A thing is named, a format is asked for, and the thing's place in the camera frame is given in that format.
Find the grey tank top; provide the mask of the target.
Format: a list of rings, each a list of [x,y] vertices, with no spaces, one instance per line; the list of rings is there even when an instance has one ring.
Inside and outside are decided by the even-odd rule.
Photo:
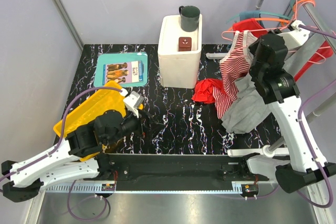
[[[249,74],[237,79],[235,86],[238,89],[237,100],[222,116],[222,126],[228,133],[249,133],[270,115],[270,109],[257,92]]]

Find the pink wire hanger front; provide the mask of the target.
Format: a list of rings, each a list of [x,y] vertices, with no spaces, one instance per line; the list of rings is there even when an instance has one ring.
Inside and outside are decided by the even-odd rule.
[[[304,7],[307,7],[309,5],[312,6],[312,7],[316,7],[316,5],[313,6],[312,4],[304,4],[303,6],[300,7],[300,9],[304,8]],[[298,16],[293,17],[291,19],[291,21],[299,19],[300,9],[298,10]],[[313,55],[309,58],[309,60],[307,60],[307,63],[310,64],[310,65],[312,65],[312,64],[317,64],[317,65],[323,64],[329,57],[332,56],[333,53],[331,51],[332,51],[331,46],[325,40],[322,44],[319,45],[319,48],[316,49],[313,52]]]

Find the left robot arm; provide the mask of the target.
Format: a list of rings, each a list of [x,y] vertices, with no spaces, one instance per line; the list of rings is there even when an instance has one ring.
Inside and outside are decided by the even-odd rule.
[[[77,127],[60,145],[44,153],[23,162],[3,162],[2,175],[9,181],[1,193],[12,202],[23,202],[60,183],[112,179],[116,170],[107,155],[116,151],[121,139],[135,134],[147,144],[163,128],[164,123],[146,112],[139,116],[129,112],[123,117],[120,112],[109,110]]]

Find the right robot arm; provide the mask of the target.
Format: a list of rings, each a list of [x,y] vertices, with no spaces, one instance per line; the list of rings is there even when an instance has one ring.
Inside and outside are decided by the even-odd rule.
[[[290,162],[275,166],[275,178],[287,193],[335,175],[335,164],[320,151],[301,107],[292,75],[283,69],[288,48],[283,36],[266,34],[249,46],[254,55],[249,74],[257,92],[276,118]]]

